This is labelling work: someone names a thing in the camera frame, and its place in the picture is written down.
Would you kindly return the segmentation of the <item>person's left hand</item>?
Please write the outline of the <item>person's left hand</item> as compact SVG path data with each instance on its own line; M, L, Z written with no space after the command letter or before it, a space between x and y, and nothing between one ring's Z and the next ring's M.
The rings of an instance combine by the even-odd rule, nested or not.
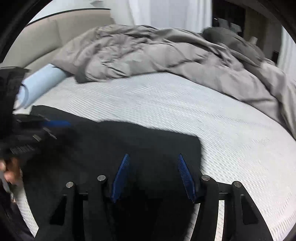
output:
M11 185L19 186L22 184L22 174L17 158L13 157L8 161L1 159L1 171L3 172L4 179Z

